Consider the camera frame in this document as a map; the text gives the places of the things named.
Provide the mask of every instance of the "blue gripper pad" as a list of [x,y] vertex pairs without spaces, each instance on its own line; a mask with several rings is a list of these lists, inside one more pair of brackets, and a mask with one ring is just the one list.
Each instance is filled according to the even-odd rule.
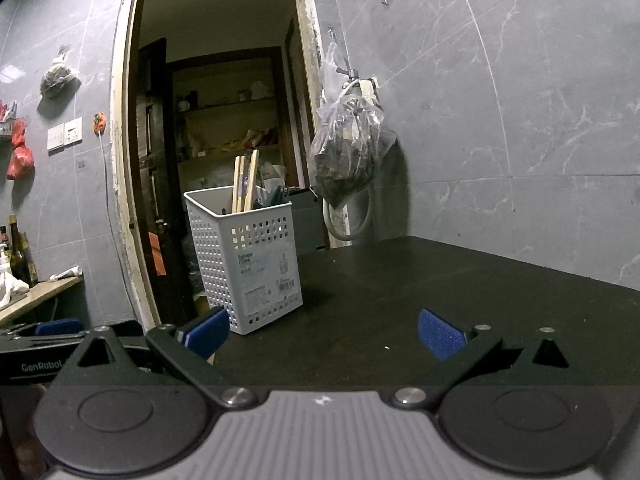
[[82,326],[82,322],[79,319],[68,317],[66,319],[38,323],[33,335],[77,334],[82,330],[84,330],[84,326]]
[[465,333],[430,310],[423,310],[418,317],[418,337],[438,361],[448,359],[466,346]]
[[178,341],[203,359],[208,359],[229,336],[229,314],[224,308],[214,307],[194,321],[196,324],[189,323],[189,326],[178,330]]

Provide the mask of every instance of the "dark table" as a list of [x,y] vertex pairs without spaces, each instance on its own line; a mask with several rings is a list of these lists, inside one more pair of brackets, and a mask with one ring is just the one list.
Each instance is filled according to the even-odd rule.
[[410,384],[435,364],[418,313],[488,324],[517,343],[555,328],[606,390],[616,429],[640,398],[640,292],[415,237],[302,256],[304,305],[216,353],[242,384]]

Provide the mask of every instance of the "light switch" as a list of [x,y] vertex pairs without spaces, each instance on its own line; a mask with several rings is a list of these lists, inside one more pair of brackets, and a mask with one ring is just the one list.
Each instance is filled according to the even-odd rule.
[[82,140],[82,117],[65,123],[65,146]]
[[47,151],[55,150],[65,145],[65,125],[59,124],[47,130]]

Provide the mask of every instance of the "doorway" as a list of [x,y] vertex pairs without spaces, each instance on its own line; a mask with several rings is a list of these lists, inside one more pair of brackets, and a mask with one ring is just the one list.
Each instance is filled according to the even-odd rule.
[[248,148],[283,171],[288,186],[308,187],[321,51],[312,5],[130,0],[126,26],[118,20],[113,74],[120,63],[124,77],[112,89],[112,124],[118,112],[123,118],[115,179],[146,328],[198,312],[184,192],[230,185],[234,156]]

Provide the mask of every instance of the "soap dispenser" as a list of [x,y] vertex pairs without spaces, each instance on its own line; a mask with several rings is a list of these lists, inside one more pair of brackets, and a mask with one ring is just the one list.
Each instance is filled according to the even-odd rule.
[[11,272],[11,264],[9,263],[9,258],[4,252],[6,248],[6,244],[0,244],[0,274],[3,272],[8,272],[10,275],[13,275],[13,273]]

